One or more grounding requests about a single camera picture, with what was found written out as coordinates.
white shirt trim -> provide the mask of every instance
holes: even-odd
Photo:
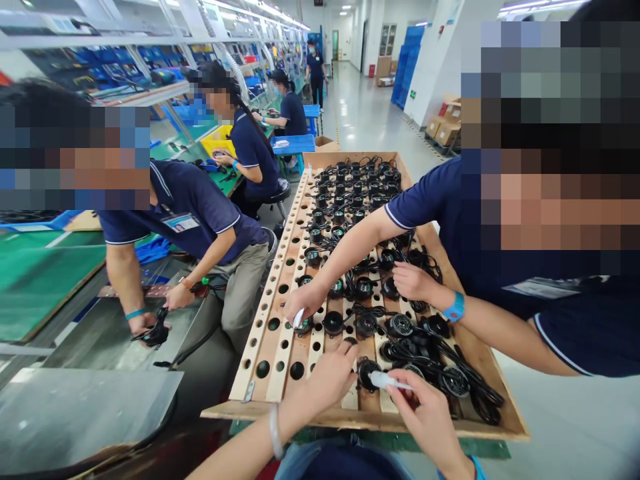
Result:
[[[160,172],[158,171],[158,167],[156,167],[152,163],[150,163],[150,166],[153,169],[153,171],[155,172],[155,174],[158,176],[158,180],[160,180],[160,185],[162,185],[162,188],[165,190],[165,192],[167,192],[167,195],[170,196],[171,198],[173,198],[173,195],[169,191],[169,188],[168,188],[167,184],[165,183],[164,178],[162,178],[162,175],[160,175]]]
[[[551,339],[547,336],[547,334],[543,330],[542,325],[540,325],[540,314],[539,313],[536,313],[533,316],[533,321],[535,322],[535,327],[538,329],[538,332],[540,332],[540,335],[542,335],[544,337],[545,342],[547,343],[547,345],[551,347],[551,349],[555,352],[556,355],[558,355],[558,357],[562,358],[562,360],[564,360],[566,363],[568,363],[570,366],[572,366],[575,370],[577,370],[578,372],[582,373],[583,375],[588,375],[590,377],[594,376],[594,374],[589,373],[588,371],[584,370],[584,368],[581,368],[578,365],[576,365],[575,362],[570,360],[570,358],[568,358],[568,356],[566,356],[564,353],[562,353],[560,351],[560,349],[554,345],[554,343],[551,341]]]
[[[129,241],[126,241],[126,242],[110,242],[109,240],[105,239],[105,242],[108,243],[109,245],[126,245],[128,243],[135,243],[137,241],[140,241],[140,240],[142,240],[144,238],[147,238],[148,236],[150,236],[150,233],[148,233],[144,237],[140,237],[140,238],[138,238],[136,240],[129,240]]]
[[[236,223],[238,223],[238,220],[240,220],[240,215],[238,215],[238,218],[236,218],[236,220],[234,220],[234,221],[233,221],[233,223],[232,223],[232,224],[230,224],[230,226],[228,226],[228,227],[226,227],[226,228],[223,228],[223,229],[222,229],[222,230],[220,230],[220,231],[217,231],[215,234],[216,234],[216,235],[220,235],[222,232],[229,230],[232,226],[234,226]]]
[[[411,230],[412,227],[408,227],[406,225],[403,225],[402,223],[400,223],[398,221],[398,219],[396,217],[393,216],[393,214],[391,213],[391,210],[389,210],[389,204],[387,203],[385,205],[385,212],[387,212],[387,215],[389,216],[389,218],[391,218],[391,220],[400,228],[404,228],[405,230]]]

white tool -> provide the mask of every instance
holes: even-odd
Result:
[[[371,379],[371,383],[380,389],[385,389],[387,385],[391,385],[392,387],[402,388],[404,390],[413,390],[412,386],[407,385],[406,383],[400,383],[398,380],[391,378],[384,372],[372,371],[369,374],[369,378]]]
[[[293,318],[293,328],[296,329],[300,327],[300,324],[302,323],[302,314],[304,312],[305,312],[304,309],[300,309],[300,311],[295,314],[295,317]]]

black stool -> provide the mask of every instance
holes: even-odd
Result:
[[[282,220],[284,220],[285,218],[287,218],[287,213],[285,212],[283,202],[291,195],[291,184],[289,183],[289,180],[286,179],[278,179],[278,184],[280,185],[280,191],[270,199],[263,201],[263,203],[266,205],[271,205],[272,209],[273,204],[276,204],[278,206],[278,210],[280,210],[280,215],[282,215]]]

white bracelet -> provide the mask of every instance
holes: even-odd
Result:
[[[280,460],[285,452],[280,444],[280,432],[278,431],[278,412],[279,404],[271,404],[271,414],[269,416],[269,430],[271,431],[271,444],[273,445],[273,454],[276,460]]]

wooden tray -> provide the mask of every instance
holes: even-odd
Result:
[[[285,223],[276,258],[273,262],[269,280],[265,286],[258,312],[254,318],[247,346],[244,350],[235,382],[229,395],[229,401],[204,410],[202,417],[224,418],[236,420],[256,420],[269,411],[273,402],[280,402],[286,392],[300,385],[295,378],[311,374],[315,362],[323,351],[337,348],[343,337],[355,336],[349,333],[353,328],[353,317],[347,322],[347,330],[339,337],[330,338],[325,334],[321,322],[328,311],[338,311],[344,317],[351,303],[345,299],[330,300],[314,314],[315,327],[306,337],[299,338],[294,330],[285,326],[284,308],[280,305],[287,300],[290,292],[297,288],[297,280],[301,275],[314,276],[317,269],[307,267],[303,260],[303,252],[309,246],[309,235],[303,228],[309,221],[308,213],[315,207],[315,199],[306,197],[306,193],[316,193],[313,175],[329,165],[339,161],[360,161],[363,157],[378,155],[383,161],[395,160],[402,174],[402,187],[412,186],[413,182],[396,152],[383,153],[305,153],[306,170],[301,178],[293,200],[291,212]],[[424,245],[436,258],[442,270],[444,283],[453,289],[463,291],[460,280],[455,274],[447,254],[440,243],[431,224],[416,229],[417,240],[412,248]],[[377,274],[369,274],[372,279]],[[387,310],[408,312],[412,321],[416,322],[416,314],[410,305],[402,300],[389,301],[380,295],[380,286],[374,288],[372,305],[384,305]],[[383,369],[390,364],[382,360],[378,354],[379,346],[386,340],[378,334],[360,342],[360,357],[376,360]],[[502,372],[491,349],[480,342],[472,333],[456,325],[451,344],[457,343],[466,360],[476,369],[490,386],[504,398],[505,404],[500,409],[501,424],[490,426],[483,423],[471,405],[469,398],[454,402],[454,410],[460,420],[454,421],[458,436],[482,439],[502,439],[510,441],[526,441],[530,439],[529,431],[518,411],[511,392],[504,381]],[[368,429],[374,431],[390,431],[406,433],[407,428],[398,414],[386,391],[370,393],[364,389],[356,389],[354,385],[340,405],[316,417],[311,425],[347,429]]]

